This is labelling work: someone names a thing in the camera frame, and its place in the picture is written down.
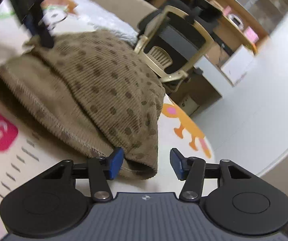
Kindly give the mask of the beige bed headboard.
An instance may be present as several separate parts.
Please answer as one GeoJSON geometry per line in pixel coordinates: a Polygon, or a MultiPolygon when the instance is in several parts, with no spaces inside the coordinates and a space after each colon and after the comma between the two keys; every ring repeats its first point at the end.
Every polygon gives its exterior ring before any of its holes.
{"type": "Polygon", "coordinates": [[[137,24],[156,7],[144,0],[92,0],[124,22],[137,28],[137,24]]]}

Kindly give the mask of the brown polka dot garment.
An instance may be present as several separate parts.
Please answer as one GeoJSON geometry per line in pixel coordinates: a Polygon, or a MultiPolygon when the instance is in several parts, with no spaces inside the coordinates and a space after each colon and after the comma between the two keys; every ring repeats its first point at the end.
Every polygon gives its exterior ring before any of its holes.
{"type": "Polygon", "coordinates": [[[45,48],[0,65],[0,100],[87,157],[121,147],[120,174],[136,180],[158,171],[158,120],[165,89],[130,46],[109,31],[64,33],[45,48]]]}

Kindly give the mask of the white quilted mattress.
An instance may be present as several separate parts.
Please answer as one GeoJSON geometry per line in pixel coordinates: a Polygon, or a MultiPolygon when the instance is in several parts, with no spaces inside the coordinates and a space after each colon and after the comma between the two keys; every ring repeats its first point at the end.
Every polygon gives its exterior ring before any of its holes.
{"type": "Polygon", "coordinates": [[[51,32],[64,20],[79,21],[86,31],[107,30],[131,47],[137,43],[137,31],[115,14],[91,0],[44,0],[44,21],[51,32]]]}

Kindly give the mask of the beige mesh office chair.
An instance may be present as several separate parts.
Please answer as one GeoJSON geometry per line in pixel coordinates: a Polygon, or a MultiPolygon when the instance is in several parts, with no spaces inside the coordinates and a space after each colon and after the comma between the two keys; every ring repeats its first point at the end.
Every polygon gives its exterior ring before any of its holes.
{"type": "Polygon", "coordinates": [[[212,47],[211,34],[221,16],[207,0],[167,0],[138,23],[134,50],[168,93],[189,80],[194,64],[212,47]]]}

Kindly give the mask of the white paper calendar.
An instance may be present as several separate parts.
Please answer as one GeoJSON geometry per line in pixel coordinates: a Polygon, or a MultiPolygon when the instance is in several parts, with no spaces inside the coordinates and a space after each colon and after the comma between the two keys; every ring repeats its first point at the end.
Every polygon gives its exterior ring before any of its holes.
{"type": "Polygon", "coordinates": [[[234,54],[222,65],[221,71],[229,82],[235,86],[249,70],[249,65],[254,60],[252,50],[241,45],[234,54]]]}

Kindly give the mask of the white waste bin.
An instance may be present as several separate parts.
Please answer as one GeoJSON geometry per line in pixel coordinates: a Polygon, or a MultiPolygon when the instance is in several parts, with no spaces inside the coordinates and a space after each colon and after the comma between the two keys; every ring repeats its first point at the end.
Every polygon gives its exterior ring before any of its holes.
{"type": "Polygon", "coordinates": [[[194,99],[190,97],[189,94],[184,96],[183,100],[180,103],[181,109],[188,115],[192,115],[200,105],[195,102],[194,99]]]}

